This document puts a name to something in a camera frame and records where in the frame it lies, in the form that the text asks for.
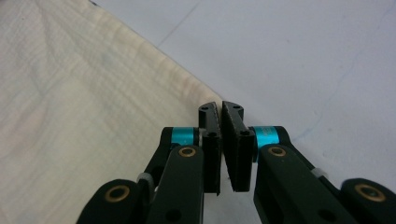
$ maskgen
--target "cream fabric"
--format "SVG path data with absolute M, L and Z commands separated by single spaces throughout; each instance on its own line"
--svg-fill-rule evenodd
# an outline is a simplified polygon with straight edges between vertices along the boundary
M 0 1 L 0 223 L 74 223 L 220 98 L 88 0 Z

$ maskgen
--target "white surface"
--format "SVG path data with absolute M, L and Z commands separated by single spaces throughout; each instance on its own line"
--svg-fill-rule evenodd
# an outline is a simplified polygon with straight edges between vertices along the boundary
M 95 2 L 242 105 L 248 125 L 286 127 L 336 187 L 365 177 L 396 191 L 395 1 Z M 250 196 L 221 195 L 242 199 L 215 215 L 247 223 Z
M 0 1 L 0 223 L 75 223 L 208 101 L 220 99 L 88 1 Z

